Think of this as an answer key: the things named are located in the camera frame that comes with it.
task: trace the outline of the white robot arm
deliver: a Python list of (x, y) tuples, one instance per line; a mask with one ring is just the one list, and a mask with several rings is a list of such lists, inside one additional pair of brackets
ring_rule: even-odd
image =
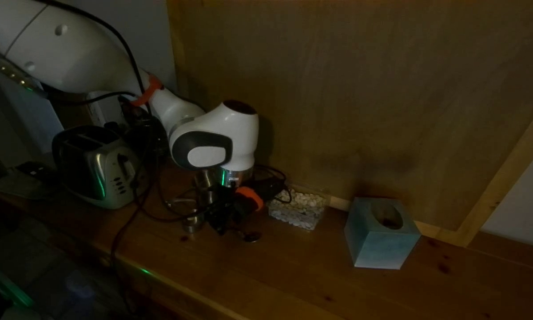
[[(22, 85), (32, 83), (23, 76), (27, 72), (64, 92), (144, 93), (130, 60), (100, 24), (32, 0), (0, 0), (0, 69)], [(141, 77), (151, 85), (149, 74), (141, 72)], [(253, 168), (258, 141), (253, 108), (224, 101), (203, 113), (162, 86), (149, 102), (169, 133), (171, 154), (180, 166), (221, 165), (226, 184), (238, 182)]]

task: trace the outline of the tissue box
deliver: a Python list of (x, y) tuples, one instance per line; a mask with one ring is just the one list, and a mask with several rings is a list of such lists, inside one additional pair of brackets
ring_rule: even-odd
[(398, 198), (354, 198), (345, 237), (356, 266), (398, 269), (420, 236)]

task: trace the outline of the silver toaster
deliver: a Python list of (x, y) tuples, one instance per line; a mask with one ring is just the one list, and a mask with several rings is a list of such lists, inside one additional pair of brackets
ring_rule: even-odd
[(107, 127), (66, 129), (54, 138), (52, 152), (66, 188), (94, 205), (123, 207), (146, 186), (137, 154)]

